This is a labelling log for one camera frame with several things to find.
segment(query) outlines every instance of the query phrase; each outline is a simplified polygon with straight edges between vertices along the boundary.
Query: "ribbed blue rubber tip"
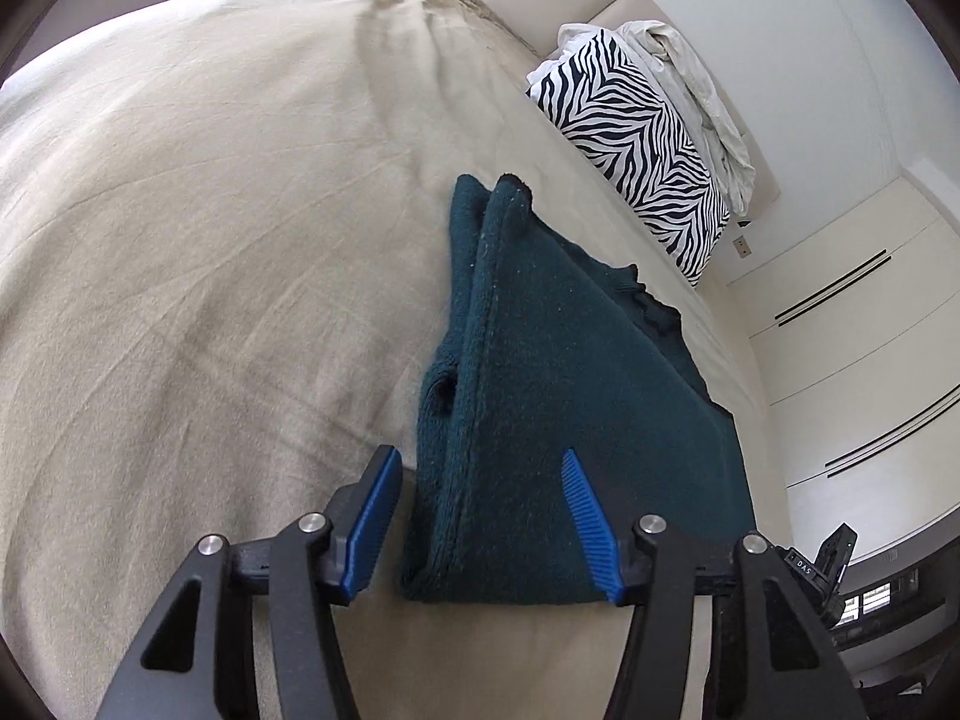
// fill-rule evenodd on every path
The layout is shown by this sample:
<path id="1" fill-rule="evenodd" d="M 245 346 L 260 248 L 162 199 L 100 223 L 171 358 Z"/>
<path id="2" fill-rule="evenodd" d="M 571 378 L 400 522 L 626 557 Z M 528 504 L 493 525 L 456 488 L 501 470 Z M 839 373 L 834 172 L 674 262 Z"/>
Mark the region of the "ribbed blue rubber tip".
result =
<path id="1" fill-rule="evenodd" d="M 607 596 L 608 601 L 619 604 L 623 600 L 625 589 L 620 576 L 620 555 L 616 538 L 587 475 L 584 474 L 580 459 L 572 449 L 566 450 L 563 455 L 560 478 L 563 481 L 563 496 L 570 514 L 573 515 L 573 523 L 584 548 L 584 555 L 587 556 L 593 583 Z"/>
<path id="2" fill-rule="evenodd" d="M 380 556 L 383 539 L 400 499 L 403 466 L 400 452 L 392 450 L 364 501 L 359 517 L 347 538 L 347 558 L 341 589 L 353 600 L 365 590 L 373 576 L 373 567 Z"/>

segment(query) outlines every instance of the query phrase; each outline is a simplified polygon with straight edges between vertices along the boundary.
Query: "drawer handle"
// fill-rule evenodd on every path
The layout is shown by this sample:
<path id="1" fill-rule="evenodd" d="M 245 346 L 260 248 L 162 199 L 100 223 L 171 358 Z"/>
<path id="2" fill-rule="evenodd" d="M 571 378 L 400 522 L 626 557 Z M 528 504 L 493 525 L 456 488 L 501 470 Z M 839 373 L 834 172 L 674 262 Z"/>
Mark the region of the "drawer handle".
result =
<path id="1" fill-rule="evenodd" d="M 848 452 L 846 455 L 841 455 L 829 463 L 824 464 L 825 469 L 843 464 L 843 466 L 834 467 L 834 470 L 827 474 L 827 479 L 843 473 L 846 470 L 850 470 L 853 466 L 859 466 L 861 463 L 864 463 L 864 461 L 870 460 L 873 456 L 880 454 L 880 452 L 885 449 L 889 449 L 896 443 L 900 443 L 906 439 L 906 437 L 912 436 L 919 429 L 928 426 L 928 424 L 933 422 L 938 416 L 947 413 L 957 403 L 960 403 L 960 385 L 954 386 L 946 395 L 935 400 L 920 413 L 915 413 L 915 415 L 911 416 L 906 422 L 902 422 L 894 429 L 888 430 L 882 436 L 867 442 L 865 445 L 858 447 L 858 449 Z"/>
<path id="2" fill-rule="evenodd" d="M 892 258 L 893 255 L 887 254 L 887 250 L 877 252 L 865 263 L 861 263 L 848 274 L 840 276 L 836 281 L 830 282 L 822 290 L 817 290 L 813 295 L 800 300 L 799 303 L 790 306 L 786 311 L 781 311 L 774 317 L 776 326 L 783 327 L 784 324 L 793 322 L 797 317 L 803 317 L 806 312 L 815 309 L 824 301 L 830 300 L 834 295 L 842 293 L 846 288 L 852 287 L 861 278 L 872 274 L 880 266 L 886 265 Z"/>

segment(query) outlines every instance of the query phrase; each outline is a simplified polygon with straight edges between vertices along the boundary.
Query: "pillow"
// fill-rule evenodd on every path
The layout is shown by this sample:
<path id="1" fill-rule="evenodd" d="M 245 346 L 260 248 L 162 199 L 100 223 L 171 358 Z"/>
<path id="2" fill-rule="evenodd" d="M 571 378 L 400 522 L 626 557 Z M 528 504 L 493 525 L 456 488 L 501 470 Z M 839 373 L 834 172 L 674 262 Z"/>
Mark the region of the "pillow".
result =
<path id="1" fill-rule="evenodd" d="M 696 286 L 730 209 L 654 81 L 606 29 L 527 92 Z"/>

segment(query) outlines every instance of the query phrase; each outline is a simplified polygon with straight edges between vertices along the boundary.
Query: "folded sweater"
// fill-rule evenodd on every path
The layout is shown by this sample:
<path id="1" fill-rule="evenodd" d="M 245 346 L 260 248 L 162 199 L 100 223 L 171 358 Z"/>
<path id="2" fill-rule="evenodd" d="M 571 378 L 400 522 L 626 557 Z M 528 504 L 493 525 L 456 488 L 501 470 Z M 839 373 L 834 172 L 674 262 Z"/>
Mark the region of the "folded sweater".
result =
<path id="1" fill-rule="evenodd" d="M 569 447 L 674 527 L 755 527 L 730 413 L 709 399 L 680 314 L 547 227 L 504 175 L 462 175 L 450 209 L 448 333 L 424 376 L 401 570 L 420 601 L 601 598 L 560 485 Z"/>

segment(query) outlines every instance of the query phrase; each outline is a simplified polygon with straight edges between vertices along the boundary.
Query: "bed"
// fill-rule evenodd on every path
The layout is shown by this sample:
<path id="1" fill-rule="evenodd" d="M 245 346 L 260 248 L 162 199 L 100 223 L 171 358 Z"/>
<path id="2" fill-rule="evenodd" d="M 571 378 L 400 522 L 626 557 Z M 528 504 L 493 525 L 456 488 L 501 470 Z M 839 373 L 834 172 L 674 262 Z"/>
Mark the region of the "bed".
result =
<path id="1" fill-rule="evenodd" d="M 474 0 L 177 0 L 8 80 L 0 630 L 61 720 L 93 717 L 197 538 L 277 532 L 381 442 L 415 466 L 463 172 L 521 176 L 546 223 L 610 265 L 637 263 L 680 310 L 736 420 L 758 526 L 789 542 L 726 290 L 709 269 L 693 290 L 525 97 L 539 57 L 510 20 Z M 409 498 L 371 591 L 337 618 L 362 716 L 602 716 L 627 610 L 402 602 Z M 707 642 L 709 603 L 691 717 Z M 262 641 L 257 658 L 269 685 Z M 262 710 L 277 716 L 269 699 Z"/>

